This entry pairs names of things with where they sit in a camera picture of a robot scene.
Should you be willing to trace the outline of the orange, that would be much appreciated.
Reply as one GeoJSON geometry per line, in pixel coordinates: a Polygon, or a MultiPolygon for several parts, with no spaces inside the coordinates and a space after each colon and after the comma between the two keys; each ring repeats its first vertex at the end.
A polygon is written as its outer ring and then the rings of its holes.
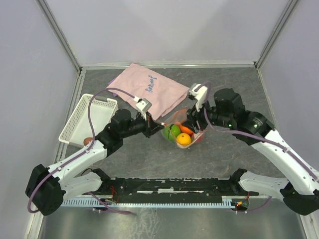
{"type": "Polygon", "coordinates": [[[191,129],[189,129],[189,128],[181,125],[181,124],[179,125],[179,129],[180,129],[181,133],[186,133],[188,135],[192,135],[193,134],[193,131],[191,129]]]}

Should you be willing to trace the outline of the yellow lemon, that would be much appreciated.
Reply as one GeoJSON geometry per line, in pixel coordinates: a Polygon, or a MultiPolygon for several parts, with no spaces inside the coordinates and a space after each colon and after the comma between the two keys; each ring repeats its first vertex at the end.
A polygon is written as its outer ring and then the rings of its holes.
{"type": "Polygon", "coordinates": [[[180,133],[176,137],[176,142],[182,146],[187,146],[187,145],[190,145],[192,143],[192,139],[191,139],[190,135],[188,135],[186,133],[180,133]]]}

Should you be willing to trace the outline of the green apple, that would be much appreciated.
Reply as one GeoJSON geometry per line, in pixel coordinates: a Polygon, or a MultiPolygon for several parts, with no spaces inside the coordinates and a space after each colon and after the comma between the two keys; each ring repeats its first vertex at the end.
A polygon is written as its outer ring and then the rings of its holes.
{"type": "Polygon", "coordinates": [[[181,134],[181,131],[178,125],[171,124],[163,129],[162,134],[169,141],[175,141],[176,137],[181,134]]]}

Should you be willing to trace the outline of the clear zip top bag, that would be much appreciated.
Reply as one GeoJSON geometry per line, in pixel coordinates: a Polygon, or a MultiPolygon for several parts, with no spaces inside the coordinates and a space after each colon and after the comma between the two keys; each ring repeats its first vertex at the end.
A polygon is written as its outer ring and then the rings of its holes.
{"type": "Polygon", "coordinates": [[[164,129],[161,130],[164,139],[181,149],[189,148],[204,139],[204,131],[195,133],[182,125],[187,120],[186,112],[186,108],[175,112],[163,123],[164,129]]]}

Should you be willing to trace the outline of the white perforated plastic basket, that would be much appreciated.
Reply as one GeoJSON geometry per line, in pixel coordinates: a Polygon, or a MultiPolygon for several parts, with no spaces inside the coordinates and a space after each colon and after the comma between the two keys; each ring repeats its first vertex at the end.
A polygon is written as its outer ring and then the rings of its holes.
{"type": "Polygon", "coordinates": [[[98,96],[89,104],[91,98],[91,94],[82,95],[58,138],[60,142],[82,148],[83,140],[92,136],[88,113],[94,132],[98,134],[118,110],[118,102],[114,99],[98,96]]]}

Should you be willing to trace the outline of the red apple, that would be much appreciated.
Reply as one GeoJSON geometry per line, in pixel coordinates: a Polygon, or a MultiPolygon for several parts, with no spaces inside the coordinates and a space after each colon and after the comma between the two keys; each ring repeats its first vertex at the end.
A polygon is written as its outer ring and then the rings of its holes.
{"type": "Polygon", "coordinates": [[[203,134],[202,133],[196,133],[196,134],[193,134],[193,143],[198,143],[198,142],[201,142],[203,140],[203,134]]]}

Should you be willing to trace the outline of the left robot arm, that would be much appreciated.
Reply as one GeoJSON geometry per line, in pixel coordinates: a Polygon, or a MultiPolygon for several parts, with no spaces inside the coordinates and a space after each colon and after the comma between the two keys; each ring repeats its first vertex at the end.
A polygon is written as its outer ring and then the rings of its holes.
{"type": "Polygon", "coordinates": [[[116,152],[123,146],[124,138],[139,133],[150,137],[163,128],[164,124],[153,120],[150,113],[137,113],[136,118],[132,118],[129,110],[117,110],[88,145],[59,163],[48,167],[39,164],[33,168],[25,190],[29,198],[28,211],[48,216],[75,196],[94,191],[106,194],[110,190],[109,180],[94,172],[85,176],[79,173],[116,152]]]}

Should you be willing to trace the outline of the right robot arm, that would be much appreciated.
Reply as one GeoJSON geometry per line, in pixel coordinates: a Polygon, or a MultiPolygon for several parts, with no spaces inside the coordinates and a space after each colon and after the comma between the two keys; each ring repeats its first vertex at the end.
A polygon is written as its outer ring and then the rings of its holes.
{"type": "Polygon", "coordinates": [[[209,88],[204,84],[192,86],[188,96],[195,105],[187,111],[184,126],[193,132],[211,127],[229,133],[264,155],[284,175],[273,178],[238,169],[228,183],[233,194],[246,191],[267,195],[303,216],[319,209],[319,172],[286,143],[264,115],[247,110],[232,88],[215,92],[214,106],[208,102],[209,88]]]}

